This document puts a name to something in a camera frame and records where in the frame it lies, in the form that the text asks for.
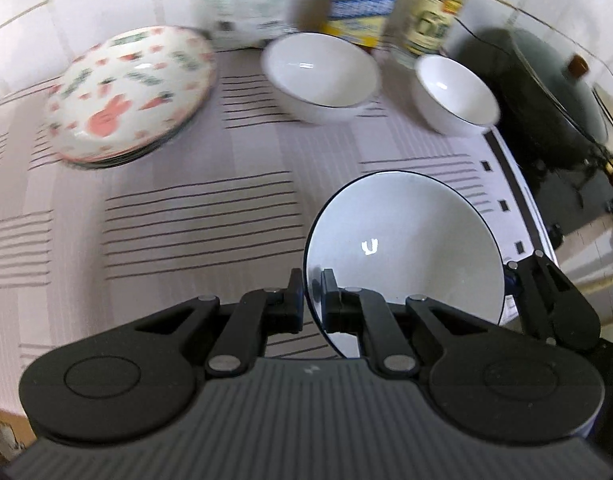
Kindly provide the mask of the white ribbed bowl front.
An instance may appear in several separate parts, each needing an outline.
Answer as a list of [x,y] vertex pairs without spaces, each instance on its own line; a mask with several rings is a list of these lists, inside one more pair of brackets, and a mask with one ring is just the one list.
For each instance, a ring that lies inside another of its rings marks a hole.
[[392,304],[418,295],[494,325],[503,318],[503,259],[492,230],[463,195],[417,172],[358,178],[317,214],[303,255],[316,322],[325,269],[339,287],[372,289]]

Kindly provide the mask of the white ribbed bowl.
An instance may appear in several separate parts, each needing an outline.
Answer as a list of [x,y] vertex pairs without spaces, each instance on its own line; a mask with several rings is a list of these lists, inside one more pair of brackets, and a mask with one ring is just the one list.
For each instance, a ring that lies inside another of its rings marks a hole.
[[503,259],[492,230],[463,195],[417,172],[358,178],[317,214],[303,255],[316,322],[325,269],[339,287],[372,289],[392,304],[418,295],[494,325],[503,318]]
[[311,125],[349,122],[369,107],[381,88],[372,55],[319,32],[297,32],[272,41],[260,63],[278,108]]
[[444,136],[479,136],[501,116],[489,87],[467,67],[441,55],[424,55],[415,62],[412,99],[431,129]]

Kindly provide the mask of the rabbit carrot pattern plate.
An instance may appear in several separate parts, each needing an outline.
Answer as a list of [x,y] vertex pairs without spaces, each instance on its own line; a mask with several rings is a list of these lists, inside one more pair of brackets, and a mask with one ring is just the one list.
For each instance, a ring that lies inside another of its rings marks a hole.
[[50,88],[48,140],[80,165],[132,155],[191,118],[216,78],[201,32],[163,25],[121,32],[75,58]]

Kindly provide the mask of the black gas stove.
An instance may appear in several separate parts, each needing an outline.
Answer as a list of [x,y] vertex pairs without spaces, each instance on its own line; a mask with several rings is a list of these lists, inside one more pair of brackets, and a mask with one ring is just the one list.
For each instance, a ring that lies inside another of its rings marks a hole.
[[540,211],[557,249],[565,237],[603,214],[613,214],[613,186],[595,162],[567,170],[555,162],[529,130],[510,122],[497,125]]

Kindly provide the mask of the striped white tablecloth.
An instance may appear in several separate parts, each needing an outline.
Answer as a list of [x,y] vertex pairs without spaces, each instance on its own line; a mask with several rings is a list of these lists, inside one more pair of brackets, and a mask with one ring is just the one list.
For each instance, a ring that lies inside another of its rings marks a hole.
[[432,132],[411,76],[383,64],[360,116],[317,127],[276,107],[254,51],[224,53],[218,84],[174,138],[129,164],[60,162],[43,120],[43,81],[0,102],[0,410],[39,356],[181,301],[237,300],[301,266],[316,214],[373,171],[428,174],[482,214],[505,259],[549,249],[501,137]]

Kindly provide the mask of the black wok with glass lid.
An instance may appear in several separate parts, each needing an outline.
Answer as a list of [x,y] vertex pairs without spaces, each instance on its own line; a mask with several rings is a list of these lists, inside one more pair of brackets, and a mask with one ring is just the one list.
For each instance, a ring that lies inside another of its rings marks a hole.
[[488,28],[452,58],[489,84],[501,109],[499,130],[525,178],[538,188],[548,174],[601,172],[613,187],[608,133],[579,54],[565,58],[521,28]]

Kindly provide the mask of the vinegar bottle yellow cap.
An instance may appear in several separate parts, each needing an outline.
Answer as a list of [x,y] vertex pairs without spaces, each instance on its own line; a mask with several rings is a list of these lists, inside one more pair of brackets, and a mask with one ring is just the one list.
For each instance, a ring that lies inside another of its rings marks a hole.
[[389,47],[395,62],[412,68],[424,55],[440,52],[466,0],[413,0],[395,42]]

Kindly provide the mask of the white salt bag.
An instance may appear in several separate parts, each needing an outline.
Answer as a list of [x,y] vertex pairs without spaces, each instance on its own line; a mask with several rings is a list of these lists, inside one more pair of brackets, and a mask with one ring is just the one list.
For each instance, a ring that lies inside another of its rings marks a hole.
[[209,35],[220,50],[263,47],[296,30],[290,0],[208,0]]

